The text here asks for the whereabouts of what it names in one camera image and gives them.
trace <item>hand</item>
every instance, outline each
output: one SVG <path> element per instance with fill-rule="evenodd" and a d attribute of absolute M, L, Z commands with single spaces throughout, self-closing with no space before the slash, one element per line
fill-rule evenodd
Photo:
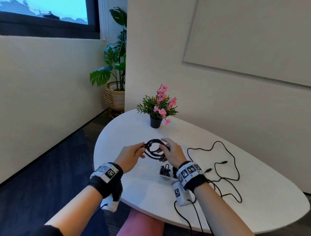
<path fill-rule="evenodd" d="M 118 164 L 122 168 L 124 174 L 134 168 L 139 157 L 145 158 L 143 153 L 146 149 L 140 148 L 144 144 L 145 143 L 140 143 L 122 148 L 114 163 Z"/>
<path fill-rule="evenodd" d="M 167 149 L 166 146 L 160 144 L 159 147 L 160 149 L 164 152 L 165 158 L 162 159 L 162 162 L 165 162 L 166 160 L 169 161 L 169 163 L 179 169 L 179 166 L 187 161 L 183 150 L 181 149 L 181 146 L 179 146 L 177 143 L 174 143 L 171 139 L 169 138 L 162 138 L 162 141 L 166 142 L 167 146 L 170 147 L 170 151 Z"/>

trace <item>woven plant stand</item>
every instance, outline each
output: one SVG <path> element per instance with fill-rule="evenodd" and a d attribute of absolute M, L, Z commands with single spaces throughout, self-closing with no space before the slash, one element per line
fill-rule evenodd
<path fill-rule="evenodd" d="M 112 110 L 118 111 L 120 114 L 124 112 L 124 100 L 125 100 L 125 91 L 113 91 L 111 90 L 111 86 L 116 84 L 116 82 L 109 82 L 105 86 L 104 90 L 104 98 L 105 102 L 110 107 L 109 116 L 111 118 L 115 118 L 112 114 Z"/>

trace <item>whiteboard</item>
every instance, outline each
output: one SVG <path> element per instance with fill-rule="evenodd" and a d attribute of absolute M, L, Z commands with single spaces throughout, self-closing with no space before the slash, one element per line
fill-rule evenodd
<path fill-rule="evenodd" d="M 199 0 L 184 61 L 311 86 L 311 0 Z"/>

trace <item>oval table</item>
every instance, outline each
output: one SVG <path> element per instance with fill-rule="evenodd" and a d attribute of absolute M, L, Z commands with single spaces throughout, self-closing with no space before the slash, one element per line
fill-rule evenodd
<path fill-rule="evenodd" d="M 220 140 L 236 158 L 241 178 L 233 184 L 240 192 L 243 202 L 238 203 L 232 196 L 225 196 L 223 199 L 255 234 L 284 227 L 309 211 L 310 204 L 303 192 L 262 161 L 204 129 L 175 117 L 171 117 L 171 120 L 169 125 L 161 124 L 160 128 L 153 129 L 150 127 L 149 115 L 139 114 L 136 110 L 125 112 L 113 119 L 97 139 L 94 168 L 105 162 L 114 161 L 123 146 L 147 142 L 150 139 L 171 138 L 181 145 L 186 157 L 188 157 L 187 148 L 210 149 L 215 141 Z M 228 163 L 219 165 L 217 171 L 221 176 L 237 177 L 233 158 L 220 143 L 216 143 L 212 151 L 190 150 L 189 154 L 203 170 L 214 168 L 215 162 L 227 160 Z M 187 222 L 174 209 L 176 197 L 173 186 L 159 176 L 161 165 L 163 163 L 147 156 L 144 159 L 140 158 L 134 169 L 122 177 L 121 201 L 164 222 L 189 228 Z M 211 180 L 218 179 L 214 169 L 205 175 Z M 217 185 L 222 194 L 233 193 L 238 198 L 233 187 L 226 181 L 223 180 Z M 198 202 L 195 206 L 203 230 L 209 233 L 209 227 Z M 200 231 L 192 205 L 177 206 L 177 209 L 190 221 L 194 230 Z"/>

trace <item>sky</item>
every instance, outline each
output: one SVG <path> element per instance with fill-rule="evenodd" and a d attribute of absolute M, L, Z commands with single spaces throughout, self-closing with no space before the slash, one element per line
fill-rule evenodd
<path fill-rule="evenodd" d="M 63 17 L 71 17 L 76 20 L 81 18 L 87 21 L 85 0 L 27 0 L 29 8 L 35 14 L 39 14 L 34 9 L 41 10 L 42 13 L 51 11 L 54 15 Z"/>

